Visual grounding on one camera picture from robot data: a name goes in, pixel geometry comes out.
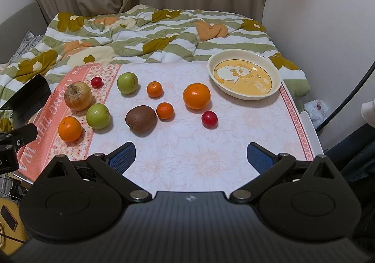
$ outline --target smartphone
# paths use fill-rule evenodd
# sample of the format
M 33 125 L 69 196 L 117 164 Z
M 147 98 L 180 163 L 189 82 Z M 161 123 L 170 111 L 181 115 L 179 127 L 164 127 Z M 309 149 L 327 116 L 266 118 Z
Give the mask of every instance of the smartphone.
M 13 217 L 13 215 L 5 205 L 1 207 L 0 214 L 4 218 L 5 222 L 8 224 L 8 226 L 13 231 L 16 231 L 17 220 Z

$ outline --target blanket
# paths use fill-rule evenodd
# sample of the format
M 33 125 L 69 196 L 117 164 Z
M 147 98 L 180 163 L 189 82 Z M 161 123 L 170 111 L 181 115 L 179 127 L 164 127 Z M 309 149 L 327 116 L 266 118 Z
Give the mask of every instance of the blanket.
M 304 72 L 278 52 L 261 23 L 232 13 L 138 5 L 95 17 L 57 14 L 42 41 L 1 72 L 0 106 L 38 73 L 53 91 L 68 72 L 85 63 L 207 61 L 225 49 L 268 57 L 293 97 L 309 92 Z M 0 129 L 11 129 L 10 111 L 0 112 Z

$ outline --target small orange fruit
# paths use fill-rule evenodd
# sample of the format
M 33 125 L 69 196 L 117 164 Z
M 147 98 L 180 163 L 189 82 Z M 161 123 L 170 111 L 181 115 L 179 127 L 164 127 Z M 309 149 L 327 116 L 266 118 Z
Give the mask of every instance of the small orange fruit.
M 160 103 L 156 108 L 156 113 L 160 119 L 170 119 L 173 116 L 173 106 L 167 102 Z
M 159 82 L 153 81 L 147 85 L 146 91 L 151 98 L 157 98 L 163 93 L 163 87 Z
M 209 88 L 204 84 L 194 83 L 185 88 L 183 98 L 187 107 L 191 109 L 202 109 L 209 103 L 211 93 Z
M 59 136 L 65 142 L 77 140 L 82 132 L 81 123 L 74 117 L 65 117 L 59 124 L 57 129 Z

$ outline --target yellow surface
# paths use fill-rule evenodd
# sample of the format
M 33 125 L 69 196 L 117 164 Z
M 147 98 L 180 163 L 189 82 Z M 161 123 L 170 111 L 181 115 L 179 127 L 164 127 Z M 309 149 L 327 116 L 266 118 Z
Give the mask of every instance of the yellow surface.
M 226 88 L 245 95 L 264 95 L 270 92 L 272 81 L 258 65 L 244 60 L 226 60 L 215 67 L 214 77 Z
M 8 210 L 10 211 L 11 215 L 16 219 L 17 221 L 17 226 L 16 230 L 13 231 L 4 218 L 0 215 L 0 226 L 3 229 L 3 232 L 5 235 L 16 238 L 21 241 L 26 241 L 28 239 L 27 234 L 25 232 L 25 227 L 23 226 L 23 223 L 21 222 L 21 219 L 19 217 L 19 212 L 18 212 L 18 206 L 13 203 L 12 201 L 9 201 L 7 199 L 0 198 L 0 209 L 5 205 Z M 13 252 L 15 252 L 18 248 L 22 246 L 21 243 L 13 241 L 8 238 L 4 238 L 0 236 L 0 239 L 5 239 L 5 243 L 3 247 L 0 249 L 5 252 L 7 255 L 11 255 Z

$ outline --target brown kiwi fruit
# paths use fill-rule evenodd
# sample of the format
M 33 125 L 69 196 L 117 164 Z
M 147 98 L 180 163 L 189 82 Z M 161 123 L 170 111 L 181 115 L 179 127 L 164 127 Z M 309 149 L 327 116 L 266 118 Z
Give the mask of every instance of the brown kiwi fruit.
M 125 122 L 136 134 L 144 133 L 156 123 L 155 111 L 147 105 L 136 106 L 125 116 Z

